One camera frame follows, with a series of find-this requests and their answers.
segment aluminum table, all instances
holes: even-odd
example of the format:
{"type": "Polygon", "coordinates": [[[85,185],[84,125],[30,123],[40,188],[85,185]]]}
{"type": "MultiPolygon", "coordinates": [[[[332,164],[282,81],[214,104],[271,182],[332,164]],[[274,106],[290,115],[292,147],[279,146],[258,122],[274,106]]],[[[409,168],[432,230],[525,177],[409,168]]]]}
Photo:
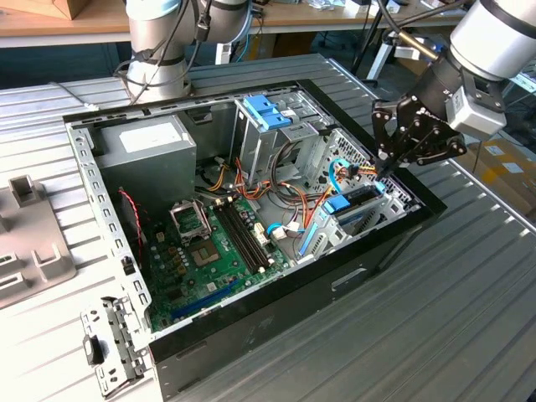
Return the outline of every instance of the aluminum table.
{"type": "MultiPolygon", "coordinates": [[[[370,130],[373,94],[319,55],[193,70],[200,94],[312,79],[370,130]]],[[[69,83],[101,107],[128,100],[115,79],[69,83]]],[[[100,400],[80,310],[118,284],[60,117],[62,90],[0,91],[0,186],[30,174],[51,198],[77,276],[0,311],[1,400],[100,400]]],[[[412,168],[449,209],[392,268],[176,400],[525,400],[536,387],[536,230],[454,162],[412,168]]],[[[118,401],[160,400],[148,375],[118,401]]]]}

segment ram slot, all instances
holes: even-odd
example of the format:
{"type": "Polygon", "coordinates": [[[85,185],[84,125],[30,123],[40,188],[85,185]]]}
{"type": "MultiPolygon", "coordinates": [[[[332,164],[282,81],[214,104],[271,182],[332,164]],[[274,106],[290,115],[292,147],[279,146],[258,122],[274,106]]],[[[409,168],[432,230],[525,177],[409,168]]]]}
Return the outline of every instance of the ram slot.
{"type": "Polygon", "coordinates": [[[237,235],[235,228],[231,224],[229,217],[222,209],[215,209],[214,213],[218,221],[224,227],[225,233],[230,237],[233,242],[234,247],[238,250],[242,260],[244,260],[247,265],[248,271],[251,273],[256,273],[259,270],[259,266],[256,264],[252,255],[248,253],[247,247],[240,240],[240,237],[237,235]]]}
{"type": "Polygon", "coordinates": [[[239,231],[241,236],[244,238],[244,241],[247,242],[247,245],[250,247],[250,251],[253,253],[255,261],[260,266],[267,268],[270,263],[268,262],[264,251],[261,249],[257,240],[253,237],[250,230],[245,225],[244,221],[238,214],[238,211],[232,205],[229,208],[229,216],[232,219],[235,228],[239,231]]]}

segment green motherboard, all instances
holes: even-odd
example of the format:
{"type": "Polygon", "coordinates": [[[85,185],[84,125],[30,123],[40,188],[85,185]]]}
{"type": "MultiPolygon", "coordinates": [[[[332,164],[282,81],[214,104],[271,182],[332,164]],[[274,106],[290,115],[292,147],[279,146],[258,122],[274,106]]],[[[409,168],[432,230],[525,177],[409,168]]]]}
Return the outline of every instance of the green motherboard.
{"type": "MultiPolygon", "coordinates": [[[[255,235],[258,224],[247,201],[239,198],[234,209],[245,222],[245,230],[255,235]]],[[[181,233],[195,229],[200,223],[190,210],[178,219],[181,233]]],[[[206,208],[212,230],[207,239],[195,238],[184,245],[169,214],[152,223],[146,230],[148,251],[142,269],[152,304],[149,315],[153,331],[169,327],[183,317],[193,315],[222,299],[258,284],[288,267],[285,256],[273,243],[259,247],[270,259],[270,266],[256,273],[242,258],[234,241],[235,234],[227,233],[225,222],[218,218],[213,206],[206,208]]]]}

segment metal hinge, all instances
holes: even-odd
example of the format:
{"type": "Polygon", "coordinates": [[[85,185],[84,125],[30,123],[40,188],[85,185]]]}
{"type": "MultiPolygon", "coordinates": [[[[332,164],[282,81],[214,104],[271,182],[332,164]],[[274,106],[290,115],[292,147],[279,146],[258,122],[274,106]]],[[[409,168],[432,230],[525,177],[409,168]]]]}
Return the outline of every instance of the metal hinge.
{"type": "Polygon", "coordinates": [[[140,323],[127,296],[103,297],[80,317],[87,362],[95,367],[105,399],[143,378],[152,363],[147,348],[134,350],[129,332],[139,329],[140,323]]]}

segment chip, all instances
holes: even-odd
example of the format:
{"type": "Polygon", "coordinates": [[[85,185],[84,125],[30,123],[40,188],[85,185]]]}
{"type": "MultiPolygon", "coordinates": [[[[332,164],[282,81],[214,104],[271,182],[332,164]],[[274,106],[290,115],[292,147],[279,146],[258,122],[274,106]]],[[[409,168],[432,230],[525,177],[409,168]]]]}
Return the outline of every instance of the chip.
{"type": "Polygon", "coordinates": [[[211,239],[199,241],[188,248],[197,266],[205,266],[219,260],[220,256],[211,239]]]}
{"type": "Polygon", "coordinates": [[[183,292],[180,289],[173,289],[167,293],[169,300],[177,300],[183,296],[183,292]]]}

